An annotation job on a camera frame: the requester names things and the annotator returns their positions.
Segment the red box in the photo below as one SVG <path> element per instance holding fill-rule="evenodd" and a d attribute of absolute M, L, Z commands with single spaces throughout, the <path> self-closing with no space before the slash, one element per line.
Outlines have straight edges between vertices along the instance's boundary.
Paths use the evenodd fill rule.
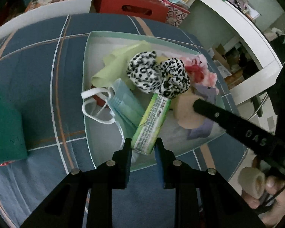
<path fill-rule="evenodd" d="M 158 0 L 94 0 L 97 13 L 117 13 L 166 22 L 168 8 Z"/>
<path fill-rule="evenodd" d="M 159 0 L 159 1 L 169 9 L 166 21 L 168 24 L 172 26 L 178 27 L 183 22 L 183 20 L 187 18 L 188 14 L 190 14 L 188 10 L 174 3 L 169 2 L 168 0 Z"/>

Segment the surgical mask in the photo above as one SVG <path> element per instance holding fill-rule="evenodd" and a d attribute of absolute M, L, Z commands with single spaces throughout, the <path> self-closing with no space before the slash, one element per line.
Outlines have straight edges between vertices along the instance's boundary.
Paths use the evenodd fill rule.
<path fill-rule="evenodd" d="M 125 138 L 132 138 L 137 130 L 137 127 L 145 113 L 145 109 L 141 106 L 137 98 L 133 95 L 127 85 L 121 80 L 117 79 L 108 89 L 102 87 L 92 88 L 81 93 L 83 99 L 97 95 L 104 100 L 106 104 L 100 109 L 96 115 L 92 115 L 96 108 L 96 100 L 91 98 L 85 101 L 82 105 L 82 112 L 89 118 L 104 124 L 116 123 L 119 132 L 122 136 L 122 144 Z M 91 115 L 85 110 L 87 104 L 92 104 Z M 112 119 L 101 120 L 98 118 L 99 114 L 106 106 L 110 108 Z M 132 161 L 138 157 L 136 152 L 132 153 Z"/>

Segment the metal rivet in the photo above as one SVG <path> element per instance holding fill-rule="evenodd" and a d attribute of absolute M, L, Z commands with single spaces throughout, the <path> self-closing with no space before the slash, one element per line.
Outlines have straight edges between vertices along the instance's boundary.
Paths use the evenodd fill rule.
<path fill-rule="evenodd" d="M 78 168 L 73 168 L 73 169 L 71 170 L 71 174 L 72 174 L 72 175 L 77 175 L 79 172 L 80 172 L 80 170 L 79 170 Z"/>
<path fill-rule="evenodd" d="M 114 166 L 114 165 L 115 165 L 115 161 L 114 160 L 107 161 L 107 166 Z"/>
<path fill-rule="evenodd" d="M 216 174 L 216 169 L 213 169 L 213 168 L 209 168 L 208 169 L 208 173 L 210 174 L 210 175 L 215 175 Z"/>
<path fill-rule="evenodd" d="M 181 161 L 179 161 L 179 160 L 174 160 L 174 161 L 173 161 L 173 165 L 175 165 L 175 166 L 181 166 Z"/>

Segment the green object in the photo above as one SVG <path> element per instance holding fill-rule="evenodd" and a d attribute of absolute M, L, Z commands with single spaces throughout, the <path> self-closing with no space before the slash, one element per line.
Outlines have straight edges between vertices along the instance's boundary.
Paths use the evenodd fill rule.
<path fill-rule="evenodd" d="M 27 156 L 21 114 L 0 95 L 0 164 Z"/>
<path fill-rule="evenodd" d="M 151 154 L 161 126 L 166 119 L 171 99 L 153 94 L 152 99 L 133 136 L 131 147 L 141 154 Z"/>
<path fill-rule="evenodd" d="M 114 81 L 120 78 L 130 89 L 134 90 L 135 85 L 127 76 L 127 67 L 132 57 L 144 51 L 151 51 L 151 44 L 145 40 L 135 45 L 113 50 L 103 58 L 105 67 L 92 77 L 92 85 L 94 87 L 110 87 Z"/>

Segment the leopard print scrunchie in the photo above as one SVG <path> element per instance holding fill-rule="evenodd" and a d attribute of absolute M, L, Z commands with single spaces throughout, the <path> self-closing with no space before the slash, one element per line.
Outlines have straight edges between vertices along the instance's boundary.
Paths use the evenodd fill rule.
<path fill-rule="evenodd" d="M 127 75 L 138 88 L 170 99 L 189 89 L 190 78 L 181 60 L 170 58 L 157 65 L 155 58 L 156 51 L 145 51 L 131 59 Z"/>

